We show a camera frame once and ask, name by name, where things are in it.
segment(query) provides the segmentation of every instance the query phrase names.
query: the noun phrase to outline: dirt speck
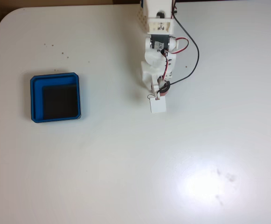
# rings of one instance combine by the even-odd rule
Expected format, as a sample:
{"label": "dirt speck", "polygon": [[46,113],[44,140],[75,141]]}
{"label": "dirt speck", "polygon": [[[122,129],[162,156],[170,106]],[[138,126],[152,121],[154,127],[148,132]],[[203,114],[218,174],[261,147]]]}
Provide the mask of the dirt speck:
{"label": "dirt speck", "polygon": [[235,182],[236,181],[236,176],[232,174],[226,174],[225,176],[229,182]]}
{"label": "dirt speck", "polygon": [[220,204],[221,206],[223,206],[223,202],[222,202],[222,200],[221,200],[221,197],[220,197],[219,195],[216,195],[215,198],[216,198],[216,200],[219,202],[219,204]]}

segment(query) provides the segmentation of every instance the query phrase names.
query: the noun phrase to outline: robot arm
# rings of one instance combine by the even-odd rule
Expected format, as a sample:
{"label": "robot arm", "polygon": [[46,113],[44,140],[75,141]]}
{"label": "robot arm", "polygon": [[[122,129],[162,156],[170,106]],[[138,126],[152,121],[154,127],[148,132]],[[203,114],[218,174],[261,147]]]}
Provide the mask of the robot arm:
{"label": "robot arm", "polygon": [[145,62],[141,62],[142,81],[152,90],[151,112],[166,111],[165,94],[176,61],[178,38],[173,37],[172,0],[142,0],[146,19]]}

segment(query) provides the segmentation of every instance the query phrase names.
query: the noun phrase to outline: blue tray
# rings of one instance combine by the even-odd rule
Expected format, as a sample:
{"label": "blue tray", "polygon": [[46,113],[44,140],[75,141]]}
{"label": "blue tray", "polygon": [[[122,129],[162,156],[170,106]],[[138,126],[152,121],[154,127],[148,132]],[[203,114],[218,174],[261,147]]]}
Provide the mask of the blue tray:
{"label": "blue tray", "polygon": [[31,115],[36,123],[78,119],[81,116],[79,78],[74,72],[34,76]]}

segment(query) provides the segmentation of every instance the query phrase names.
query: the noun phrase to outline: cable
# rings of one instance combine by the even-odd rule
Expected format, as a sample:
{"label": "cable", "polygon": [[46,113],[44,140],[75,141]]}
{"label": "cable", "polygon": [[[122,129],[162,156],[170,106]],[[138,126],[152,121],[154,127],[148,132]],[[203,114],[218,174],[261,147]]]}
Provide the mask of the cable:
{"label": "cable", "polygon": [[164,73],[163,73],[163,76],[162,76],[162,80],[164,81],[166,75],[167,75],[167,69],[168,69],[168,59],[167,59],[167,56],[166,56],[166,53],[164,52],[163,56],[165,57],[167,63],[165,65],[165,70],[164,70]]}
{"label": "cable", "polygon": [[196,67],[197,67],[197,64],[198,64],[198,62],[199,62],[199,60],[200,60],[200,50],[199,50],[199,47],[198,47],[197,44],[195,43],[194,39],[192,39],[192,37],[190,36],[190,34],[186,31],[186,29],[182,26],[182,24],[177,20],[177,18],[176,18],[176,16],[175,16],[175,13],[177,13],[177,11],[173,11],[173,12],[172,12],[173,17],[174,17],[174,20],[176,20],[176,22],[177,22],[177,23],[179,24],[179,26],[183,29],[183,31],[187,34],[187,36],[192,40],[193,44],[194,44],[195,47],[196,47],[196,50],[197,50],[197,60],[196,60],[196,63],[195,63],[195,67],[193,68],[192,72],[191,72],[188,76],[186,76],[186,77],[184,77],[184,78],[181,78],[181,79],[179,79],[179,80],[177,80],[177,81],[171,83],[171,85],[176,84],[176,83],[178,83],[178,82],[180,82],[180,81],[183,81],[184,79],[187,79],[188,77],[190,77],[190,76],[192,75],[192,73],[194,73],[194,71],[195,71],[195,69],[196,69]]}
{"label": "cable", "polygon": [[184,48],[182,48],[182,49],[180,49],[180,50],[177,50],[177,51],[175,51],[175,52],[170,52],[171,54],[178,54],[178,53],[182,52],[183,50],[185,50],[185,49],[188,47],[188,45],[189,45],[189,40],[188,40],[187,38],[185,38],[185,37],[178,37],[178,38],[176,38],[175,40],[176,40],[176,41],[177,41],[177,40],[187,40],[187,45],[186,45],[186,47],[184,47]]}

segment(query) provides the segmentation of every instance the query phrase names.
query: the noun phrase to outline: white table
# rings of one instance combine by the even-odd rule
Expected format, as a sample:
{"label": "white table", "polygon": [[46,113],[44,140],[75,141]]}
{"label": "white table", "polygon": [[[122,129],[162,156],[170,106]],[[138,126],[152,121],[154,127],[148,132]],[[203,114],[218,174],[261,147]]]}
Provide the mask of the white table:
{"label": "white table", "polygon": [[[177,7],[201,58],[162,114],[138,78],[138,5],[1,22],[0,224],[271,223],[271,0]],[[190,44],[174,80],[195,61]],[[62,72],[80,77],[81,119],[34,123],[31,77]]]}

